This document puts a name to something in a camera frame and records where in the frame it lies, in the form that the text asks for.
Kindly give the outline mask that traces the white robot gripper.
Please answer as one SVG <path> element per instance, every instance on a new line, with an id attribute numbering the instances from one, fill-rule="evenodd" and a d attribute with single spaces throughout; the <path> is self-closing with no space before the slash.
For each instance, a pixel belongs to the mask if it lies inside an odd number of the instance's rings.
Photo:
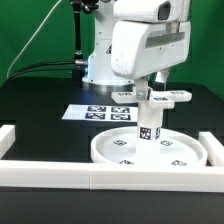
<path id="1" fill-rule="evenodd" d="M 146 75 L 158 71 L 154 89 L 165 90 L 168 67 L 187 59 L 190 32 L 189 22 L 181 23 L 178 32 L 167 33 L 164 23 L 119 21 L 112 35 L 112 71 L 116 76 L 135 79 L 136 99 L 145 101 L 150 95 Z"/>

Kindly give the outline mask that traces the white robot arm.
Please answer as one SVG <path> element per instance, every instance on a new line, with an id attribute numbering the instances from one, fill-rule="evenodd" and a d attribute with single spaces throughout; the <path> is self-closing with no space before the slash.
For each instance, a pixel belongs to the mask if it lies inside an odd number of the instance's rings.
<path id="1" fill-rule="evenodd" d="M 146 96 L 166 89 L 170 68 L 188 56 L 191 0 L 99 0 L 94 50 L 83 86 L 114 93 L 136 89 Z"/>

